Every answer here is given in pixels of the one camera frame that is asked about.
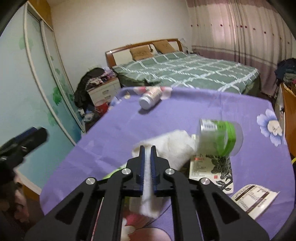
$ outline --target curtain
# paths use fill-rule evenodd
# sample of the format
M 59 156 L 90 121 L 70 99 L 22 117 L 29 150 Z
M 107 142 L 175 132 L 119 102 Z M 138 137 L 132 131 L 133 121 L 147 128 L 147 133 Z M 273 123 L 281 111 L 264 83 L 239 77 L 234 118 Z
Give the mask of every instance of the curtain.
M 293 35 L 266 0 L 187 0 L 192 49 L 207 58 L 255 67 L 273 96 L 277 63 L 291 58 Z

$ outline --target drawer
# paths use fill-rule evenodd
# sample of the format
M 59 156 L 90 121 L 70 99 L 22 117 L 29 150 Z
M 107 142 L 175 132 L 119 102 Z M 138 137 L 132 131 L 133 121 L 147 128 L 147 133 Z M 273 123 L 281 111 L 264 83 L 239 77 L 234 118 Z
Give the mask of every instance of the drawer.
M 113 82 L 109 82 L 107 84 L 104 84 L 102 86 L 99 86 L 97 88 L 94 88 L 94 89 L 89 90 L 88 93 L 89 93 L 89 95 L 94 95 L 95 93 L 100 92 L 102 90 L 109 89 L 112 86 L 113 86 Z
M 89 92 L 91 100 L 93 104 L 96 104 L 100 100 L 111 101 L 111 99 L 116 95 L 116 90 L 113 86 L 109 86 L 108 88 L 102 88 L 98 91 Z

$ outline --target pillow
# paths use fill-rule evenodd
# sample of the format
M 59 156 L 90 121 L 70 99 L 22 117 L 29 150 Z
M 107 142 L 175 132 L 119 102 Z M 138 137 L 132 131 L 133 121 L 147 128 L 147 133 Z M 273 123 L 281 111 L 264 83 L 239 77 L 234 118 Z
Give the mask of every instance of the pillow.
M 138 48 L 130 49 L 133 60 L 141 60 L 145 58 L 153 57 L 153 54 L 150 52 L 148 45 Z
M 176 52 L 176 50 L 172 47 L 172 45 L 169 44 L 167 40 L 153 42 L 152 44 L 155 46 L 156 50 L 162 54 Z

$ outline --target white towel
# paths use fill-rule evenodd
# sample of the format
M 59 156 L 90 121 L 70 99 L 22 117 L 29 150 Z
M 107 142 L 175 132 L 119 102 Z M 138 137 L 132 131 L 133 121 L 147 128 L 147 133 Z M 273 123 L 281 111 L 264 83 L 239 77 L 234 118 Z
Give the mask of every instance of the white towel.
M 170 167 L 180 170 L 181 167 L 195 154 L 195 140 L 186 131 L 175 130 L 164 135 L 141 141 L 133 151 L 133 157 L 139 156 L 140 146 L 145 147 L 145 172 L 143 196 L 130 198 L 129 209 L 132 212 L 151 218 L 158 218 L 165 199 L 155 197 L 151 180 L 150 149 L 156 146 L 157 156 L 168 160 Z

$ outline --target wooden cabinet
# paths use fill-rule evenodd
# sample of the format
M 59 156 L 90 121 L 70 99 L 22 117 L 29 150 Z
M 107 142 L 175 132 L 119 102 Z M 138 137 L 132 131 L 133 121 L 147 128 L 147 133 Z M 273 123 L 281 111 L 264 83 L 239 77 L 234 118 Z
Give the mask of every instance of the wooden cabinet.
M 43 19 L 47 22 L 47 24 L 51 27 L 52 25 L 52 15 L 50 11 L 50 6 L 46 0 L 29 0 L 29 2 L 33 5 L 36 11 L 43 17 Z
M 275 113 L 284 131 L 289 151 L 296 156 L 296 97 L 283 84 L 279 90 Z

